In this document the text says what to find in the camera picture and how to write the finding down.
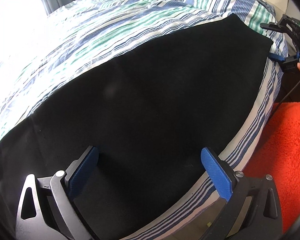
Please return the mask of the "black pants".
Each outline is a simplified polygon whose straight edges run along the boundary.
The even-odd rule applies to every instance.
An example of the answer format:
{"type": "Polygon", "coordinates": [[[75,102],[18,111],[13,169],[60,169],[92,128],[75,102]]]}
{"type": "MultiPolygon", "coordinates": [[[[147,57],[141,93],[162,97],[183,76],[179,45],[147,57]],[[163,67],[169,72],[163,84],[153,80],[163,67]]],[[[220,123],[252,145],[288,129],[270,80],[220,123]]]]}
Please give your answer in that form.
{"type": "Polygon", "coordinates": [[[174,205],[242,128],[271,39],[237,16],[152,39],[87,71],[0,141],[0,221],[14,232],[28,174],[64,169],[88,146],[98,163],[75,200],[100,239],[121,239],[174,205]]]}

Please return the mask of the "striped blue green bedsheet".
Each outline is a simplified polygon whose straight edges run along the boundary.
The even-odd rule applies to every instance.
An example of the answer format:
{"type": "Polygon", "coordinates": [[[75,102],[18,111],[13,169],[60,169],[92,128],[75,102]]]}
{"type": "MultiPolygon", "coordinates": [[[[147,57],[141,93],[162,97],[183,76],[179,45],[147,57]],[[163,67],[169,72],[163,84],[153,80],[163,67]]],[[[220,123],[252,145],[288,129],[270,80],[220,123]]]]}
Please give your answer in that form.
{"type": "Polygon", "coordinates": [[[287,55],[282,34],[265,31],[278,10],[266,0],[76,0],[19,29],[17,51],[0,62],[0,140],[74,78],[174,31],[235,14],[287,55]]]}

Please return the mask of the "red fuzzy garment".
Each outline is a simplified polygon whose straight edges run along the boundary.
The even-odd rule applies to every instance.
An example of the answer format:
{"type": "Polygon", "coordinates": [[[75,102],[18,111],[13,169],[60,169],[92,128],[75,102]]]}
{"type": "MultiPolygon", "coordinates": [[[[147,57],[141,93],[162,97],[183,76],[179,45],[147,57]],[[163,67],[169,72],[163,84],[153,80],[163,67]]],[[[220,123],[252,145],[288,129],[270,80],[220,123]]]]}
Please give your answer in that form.
{"type": "Polygon", "coordinates": [[[264,127],[244,168],[249,177],[274,178],[279,194],[283,230],[300,215],[300,102],[283,103],[264,127]]]}

